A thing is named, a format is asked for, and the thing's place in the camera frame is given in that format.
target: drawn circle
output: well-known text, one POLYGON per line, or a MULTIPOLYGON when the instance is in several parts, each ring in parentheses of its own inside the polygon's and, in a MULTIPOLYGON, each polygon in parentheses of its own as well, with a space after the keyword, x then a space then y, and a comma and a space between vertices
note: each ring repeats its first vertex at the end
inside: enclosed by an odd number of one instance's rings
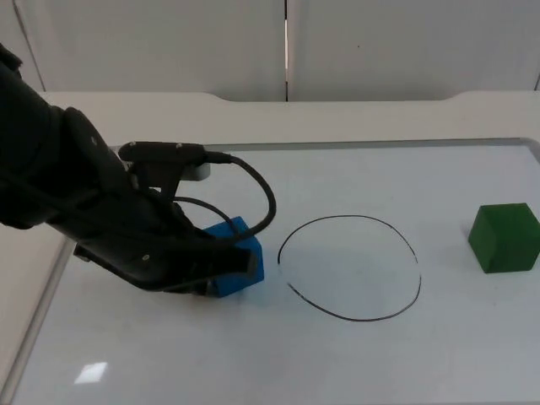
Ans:
POLYGON ((333 215, 301 225, 281 245, 278 264, 302 300, 345 321, 402 314, 422 285, 418 259, 403 234, 365 215, 333 215))

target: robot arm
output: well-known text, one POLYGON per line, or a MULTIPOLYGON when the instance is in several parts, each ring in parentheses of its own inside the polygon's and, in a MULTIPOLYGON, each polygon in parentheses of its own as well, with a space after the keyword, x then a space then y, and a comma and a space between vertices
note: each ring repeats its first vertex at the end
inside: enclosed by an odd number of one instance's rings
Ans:
POLYGON ((77 256, 140 289, 205 293, 219 276, 255 271, 257 259, 235 243, 270 224, 276 201, 251 166, 195 144, 129 143, 117 156, 82 112, 27 86, 19 65, 0 45, 0 222, 47 223, 78 242, 77 256), (259 183, 269 203, 261 223, 215 239, 187 218, 174 202, 178 183, 212 163, 239 165, 259 183))

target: white wall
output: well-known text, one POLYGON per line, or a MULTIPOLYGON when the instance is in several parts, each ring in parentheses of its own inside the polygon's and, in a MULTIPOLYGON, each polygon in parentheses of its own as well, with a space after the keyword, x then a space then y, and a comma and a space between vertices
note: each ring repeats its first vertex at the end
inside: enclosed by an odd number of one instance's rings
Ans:
POLYGON ((20 72, 24 81, 36 90, 43 90, 11 0, 0 0, 0 42, 23 61, 20 72))
POLYGON ((47 90, 284 100, 283 0, 17 0, 47 90))
POLYGON ((290 100, 532 90, 538 0, 289 0, 290 100))

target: blue block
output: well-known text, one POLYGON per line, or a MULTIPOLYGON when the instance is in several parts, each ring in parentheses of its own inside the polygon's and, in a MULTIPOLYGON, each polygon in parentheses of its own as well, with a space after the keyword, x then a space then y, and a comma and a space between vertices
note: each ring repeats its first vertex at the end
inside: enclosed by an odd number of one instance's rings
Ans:
MULTIPOLYGON (((239 232, 244 232, 247 230, 247 225, 244 222, 244 219, 241 217, 232 218, 233 223, 238 228, 239 232)), ((217 238, 225 238, 232 236, 234 233, 232 229, 226 222, 222 222, 211 226, 210 228, 205 229, 210 235, 216 236, 217 238)), ((217 297, 225 297, 227 295, 233 294, 245 287, 261 282, 264 279, 264 266, 262 263, 262 247, 259 241, 255 236, 252 236, 249 239, 242 240, 238 242, 235 246, 241 247, 243 249, 249 249, 254 251, 257 258, 257 267, 255 274, 251 277, 243 275, 227 275, 216 278, 212 284, 213 289, 215 290, 215 295, 217 297)))

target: green block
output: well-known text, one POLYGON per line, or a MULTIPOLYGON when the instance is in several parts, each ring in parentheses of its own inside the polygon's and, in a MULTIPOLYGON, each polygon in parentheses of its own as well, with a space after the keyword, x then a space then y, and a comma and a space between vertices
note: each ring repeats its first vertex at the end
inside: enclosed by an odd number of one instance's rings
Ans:
POLYGON ((540 252, 540 224, 525 203, 483 205, 469 244, 485 273, 531 270, 540 252))

